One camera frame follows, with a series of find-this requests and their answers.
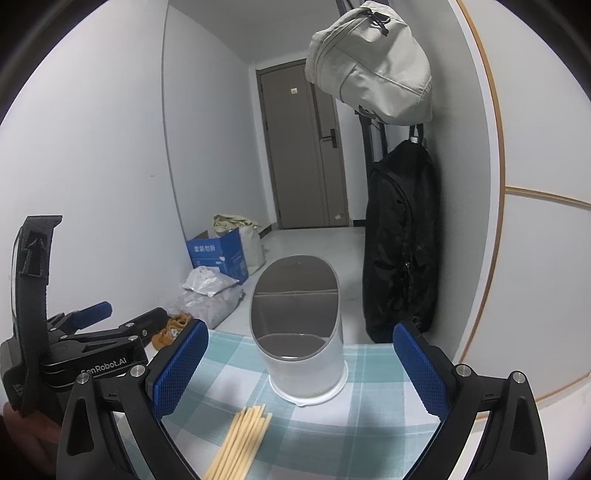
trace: door handle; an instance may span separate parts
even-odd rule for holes
[[[339,144],[336,141],[336,130],[334,128],[330,129],[330,135],[328,137],[321,137],[321,140],[332,140],[333,148],[339,148]]]

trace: white tile floor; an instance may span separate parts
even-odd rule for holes
[[[345,343],[373,343],[365,333],[361,303],[363,235],[363,228],[280,230],[269,233],[263,239],[267,263],[245,282],[246,296],[217,330],[250,336],[252,293],[263,270],[282,257],[317,255],[329,262],[339,277]]]

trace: backpack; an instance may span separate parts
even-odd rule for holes
[[[363,260],[363,315],[376,343],[391,343],[394,326],[431,326],[439,273],[439,180],[418,142],[403,141],[369,176]]]
[[[388,5],[365,2],[315,33],[306,79],[385,124],[415,125],[432,118],[429,61]]]

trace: blue box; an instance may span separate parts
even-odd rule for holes
[[[209,238],[207,232],[187,242],[193,268],[219,267],[220,272],[235,278],[242,285],[248,278],[240,231],[238,228],[224,236]]]

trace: door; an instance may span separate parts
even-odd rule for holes
[[[306,81],[301,61],[259,72],[259,85],[280,227],[348,225],[332,98]]]

